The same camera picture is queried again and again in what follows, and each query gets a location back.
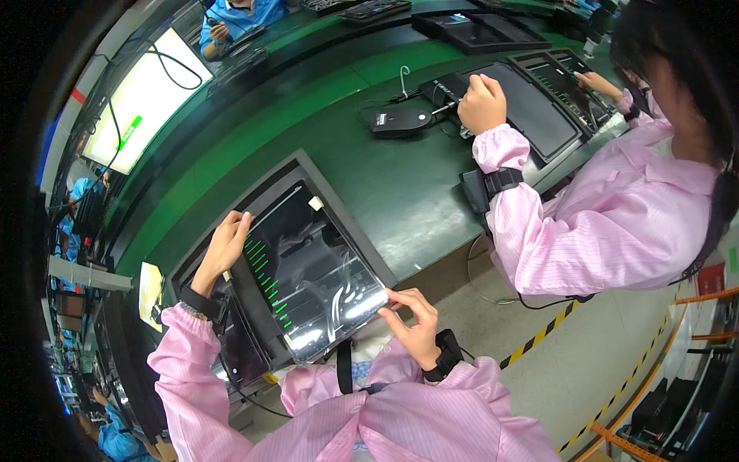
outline hand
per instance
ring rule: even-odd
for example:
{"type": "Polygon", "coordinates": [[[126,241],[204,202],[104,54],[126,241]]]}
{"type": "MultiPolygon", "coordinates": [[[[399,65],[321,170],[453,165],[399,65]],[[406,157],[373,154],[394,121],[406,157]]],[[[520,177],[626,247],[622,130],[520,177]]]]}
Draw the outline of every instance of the hand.
{"type": "Polygon", "coordinates": [[[210,36],[212,41],[225,43],[228,38],[228,27],[225,26],[225,22],[221,21],[220,24],[211,27],[210,36]]]}
{"type": "Polygon", "coordinates": [[[436,359],[441,355],[441,349],[436,346],[439,312],[424,299],[418,289],[400,292],[385,289],[385,292],[396,303],[392,308],[380,308],[378,314],[385,318],[390,330],[398,337],[410,356],[418,362],[421,369],[436,369],[436,359]],[[395,310],[402,305],[407,305],[413,311],[415,326],[407,327],[395,314],[395,310]]]}
{"type": "Polygon", "coordinates": [[[253,217],[249,212],[231,211],[218,225],[211,238],[205,258],[192,279],[190,288],[204,297],[211,295],[218,276],[234,265],[244,250],[244,241],[249,234],[253,217]]]}
{"type": "Polygon", "coordinates": [[[457,107],[457,114],[475,135],[505,123],[505,95],[498,81],[484,74],[470,75],[469,87],[457,107]]]}
{"type": "Polygon", "coordinates": [[[586,72],[585,74],[575,72],[575,77],[577,77],[577,80],[579,80],[581,84],[589,86],[592,90],[601,95],[608,96],[616,103],[624,97],[623,92],[619,90],[616,85],[607,81],[600,74],[596,74],[595,72],[586,72]]]}
{"type": "Polygon", "coordinates": [[[103,396],[99,391],[97,387],[92,388],[92,397],[95,398],[95,400],[100,404],[101,406],[105,407],[106,404],[108,404],[108,400],[105,399],[105,396],[103,396]]]}

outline gray floor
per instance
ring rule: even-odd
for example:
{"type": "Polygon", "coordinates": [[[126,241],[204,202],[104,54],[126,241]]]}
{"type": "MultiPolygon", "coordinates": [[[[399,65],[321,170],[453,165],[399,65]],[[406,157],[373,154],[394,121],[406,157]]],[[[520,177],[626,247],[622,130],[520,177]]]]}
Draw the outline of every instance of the gray floor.
{"type": "MultiPolygon", "coordinates": [[[[476,246],[471,254],[483,251],[476,246]]],[[[451,328],[459,344],[476,356],[491,356],[498,361],[511,355],[532,339],[566,308],[555,305],[544,310],[528,310],[520,303],[493,305],[470,286],[466,274],[469,245],[413,276],[403,286],[418,286],[439,310],[439,329],[451,328]]],[[[491,299],[512,297],[507,285],[485,255],[471,261],[476,289],[491,299]]],[[[577,435],[633,374],[667,314],[678,286],[662,291],[609,291],[578,306],[557,328],[527,353],[504,369],[502,381],[511,391],[517,415],[538,418],[546,428],[555,449],[577,435]]],[[[680,287],[681,296],[694,289],[680,287]]],[[[644,364],[624,392],[603,412],[599,423],[607,423],[628,401],[647,376],[669,335],[668,319],[644,364]]],[[[284,412],[275,388],[260,401],[284,412]]],[[[253,423],[242,433],[252,441],[263,439],[286,422],[255,407],[245,412],[245,423],[253,423]]],[[[586,432],[572,442],[560,456],[568,460],[593,434],[586,432]]]]}

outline yellow paper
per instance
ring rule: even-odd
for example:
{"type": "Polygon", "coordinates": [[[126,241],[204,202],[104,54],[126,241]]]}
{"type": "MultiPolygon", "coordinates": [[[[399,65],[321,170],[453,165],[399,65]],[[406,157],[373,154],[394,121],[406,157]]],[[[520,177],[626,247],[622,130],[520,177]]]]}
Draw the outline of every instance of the yellow paper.
{"type": "Polygon", "coordinates": [[[147,262],[141,263],[141,281],[139,284],[139,317],[146,324],[158,331],[162,326],[151,318],[151,309],[157,304],[162,286],[162,274],[157,266],[147,262]]]}

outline white hook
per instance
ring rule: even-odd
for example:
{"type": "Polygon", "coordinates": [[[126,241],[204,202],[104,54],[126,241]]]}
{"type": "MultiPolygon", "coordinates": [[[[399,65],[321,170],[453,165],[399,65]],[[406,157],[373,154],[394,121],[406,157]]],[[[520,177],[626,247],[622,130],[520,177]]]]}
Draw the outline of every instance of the white hook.
{"type": "Polygon", "coordinates": [[[408,98],[408,93],[406,93],[406,82],[403,79],[404,75],[408,75],[411,73],[411,69],[408,68],[408,66],[401,66],[401,87],[403,88],[403,96],[408,98]]]}

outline yellow-black hazard tape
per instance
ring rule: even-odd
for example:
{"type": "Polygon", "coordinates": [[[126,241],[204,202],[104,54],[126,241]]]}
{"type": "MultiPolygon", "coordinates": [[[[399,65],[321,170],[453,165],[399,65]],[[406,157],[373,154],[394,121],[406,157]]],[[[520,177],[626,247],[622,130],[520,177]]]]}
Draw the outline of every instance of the yellow-black hazard tape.
{"type": "Polygon", "coordinates": [[[535,344],[539,343],[540,341],[544,339],[544,337],[549,335],[549,333],[552,330],[554,330],[555,327],[560,325],[562,321],[564,321],[565,318],[569,316],[570,313],[572,313],[575,310],[575,308],[577,308],[578,305],[580,305],[578,301],[570,303],[569,306],[567,306],[560,314],[558,314],[556,318],[552,319],[552,322],[550,322],[547,325],[547,327],[544,327],[543,329],[541,329],[541,331],[538,334],[536,334],[531,340],[526,342],[526,344],[523,345],[521,348],[514,351],[513,354],[510,355],[508,358],[503,359],[500,362],[500,369],[503,370],[507,368],[508,366],[510,366],[511,364],[513,364],[514,362],[521,359],[521,356],[523,356],[523,353],[526,353],[527,351],[529,351],[531,348],[534,347],[535,344]]]}
{"type": "Polygon", "coordinates": [[[654,336],[654,339],[652,339],[652,343],[650,344],[649,348],[647,348],[647,352],[644,354],[644,356],[641,357],[641,361],[639,362],[639,364],[636,365],[636,367],[634,368],[634,371],[631,373],[631,375],[629,376],[629,378],[626,379],[626,382],[624,382],[624,384],[621,387],[621,389],[618,392],[616,392],[616,394],[610,399],[610,401],[608,402],[608,404],[606,404],[605,407],[603,409],[601,409],[600,412],[598,412],[598,415],[596,415],[593,418],[593,420],[591,420],[590,422],[588,422],[588,425],[585,425],[582,428],[582,430],[580,430],[580,432],[577,435],[573,436],[572,439],[570,439],[567,443],[565,443],[561,448],[559,448],[557,450],[557,454],[559,454],[560,452],[562,452],[565,449],[567,449],[567,446],[570,446],[572,443],[575,442],[575,440],[577,438],[580,438],[583,433],[587,432],[593,426],[593,424],[596,423],[596,420],[598,420],[600,418],[600,416],[603,415],[603,412],[605,412],[606,409],[608,409],[611,406],[611,404],[613,404],[613,402],[616,399],[618,399],[618,397],[621,395],[621,392],[623,392],[626,389],[626,386],[631,382],[631,380],[636,375],[636,371],[638,371],[639,369],[641,369],[641,366],[644,365],[644,361],[647,359],[647,355],[649,355],[649,352],[652,351],[652,348],[654,348],[654,344],[657,343],[657,339],[664,332],[664,326],[667,324],[667,318],[669,317],[669,315],[670,314],[668,312],[668,314],[666,314],[664,316],[664,320],[662,321],[662,326],[660,326],[660,328],[659,328],[659,332],[657,332],[657,335],[654,336]]]}

